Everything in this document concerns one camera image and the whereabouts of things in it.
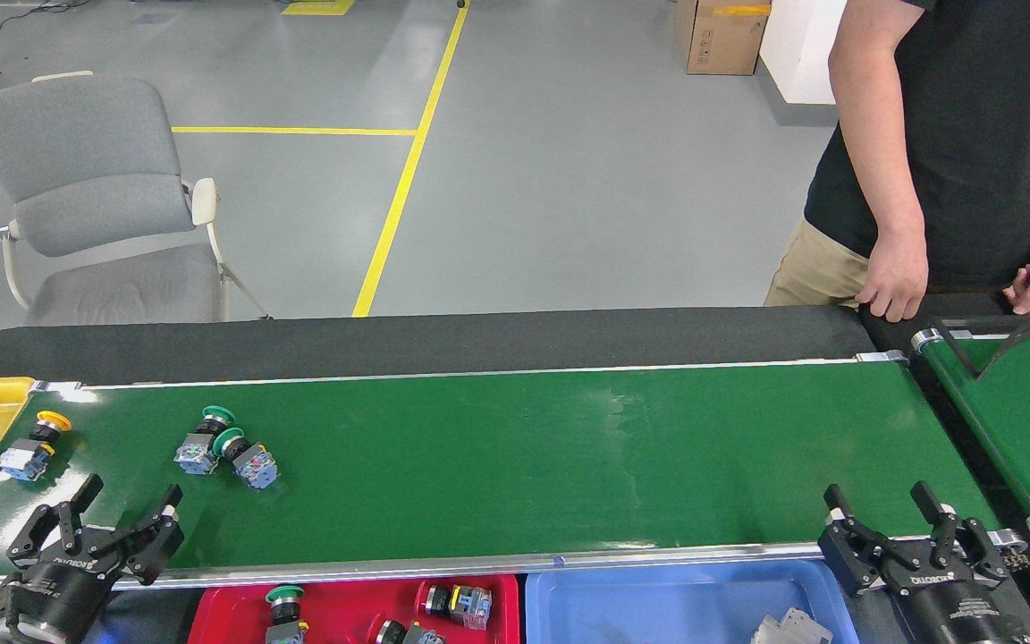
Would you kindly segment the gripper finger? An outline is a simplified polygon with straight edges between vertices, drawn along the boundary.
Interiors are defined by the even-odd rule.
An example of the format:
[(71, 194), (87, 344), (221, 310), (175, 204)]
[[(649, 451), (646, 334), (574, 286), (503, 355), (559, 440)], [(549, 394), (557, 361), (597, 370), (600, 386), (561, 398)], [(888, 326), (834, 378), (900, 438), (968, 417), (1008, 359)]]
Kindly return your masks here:
[(941, 503), (927, 482), (917, 482), (909, 495), (924, 520), (932, 526), (929, 554), (920, 558), (920, 565), (909, 575), (913, 584), (998, 584), (1007, 579), (1007, 566), (983, 522), (958, 518), (956, 510)]
[(104, 539), (102, 558), (115, 554), (118, 573), (132, 576), (142, 586), (154, 583), (184, 540), (183, 530), (175, 517), (176, 505), (182, 498), (179, 485), (169, 486), (163, 500), (146, 517)]
[(45, 565), (69, 571), (103, 571), (101, 560), (90, 551), (97, 544), (99, 531), (81, 523), (81, 514), (103, 485), (101, 477), (90, 474), (69, 501), (38, 505), (8, 546), (8, 558), (21, 570)]
[(918, 570), (918, 560), (913, 557), (908, 547), (855, 518), (837, 484), (827, 486), (824, 501), (829, 516), (818, 546), (846, 592), (861, 595), (886, 584), (882, 579), (884, 562), (898, 564), (909, 571)]

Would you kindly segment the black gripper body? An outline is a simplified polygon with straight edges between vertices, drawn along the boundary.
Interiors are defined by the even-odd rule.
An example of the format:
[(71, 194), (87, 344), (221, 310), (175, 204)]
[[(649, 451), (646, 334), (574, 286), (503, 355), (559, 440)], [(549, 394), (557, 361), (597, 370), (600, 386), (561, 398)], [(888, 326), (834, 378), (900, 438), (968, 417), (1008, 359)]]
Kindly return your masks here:
[[(94, 547), (114, 534), (97, 529)], [(40, 565), (0, 584), (0, 643), (80, 643), (121, 578), (117, 555), (100, 555), (103, 571)]]
[(916, 643), (1030, 643), (1021, 618), (992, 594), (1010, 568), (1001, 560), (970, 563), (961, 555), (917, 555), (911, 566), (880, 560), (880, 579)]

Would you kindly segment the person's right hand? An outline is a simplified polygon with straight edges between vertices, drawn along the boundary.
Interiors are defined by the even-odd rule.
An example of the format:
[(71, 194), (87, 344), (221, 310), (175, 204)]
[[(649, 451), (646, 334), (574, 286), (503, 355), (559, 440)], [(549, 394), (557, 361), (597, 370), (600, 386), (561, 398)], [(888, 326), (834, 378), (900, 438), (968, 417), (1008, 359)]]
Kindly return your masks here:
[(884, 321), (908, 321), (920, 309), (928, 275), (923, 232), (883, 231), (876, 238), (864, 285), (855, 302)]

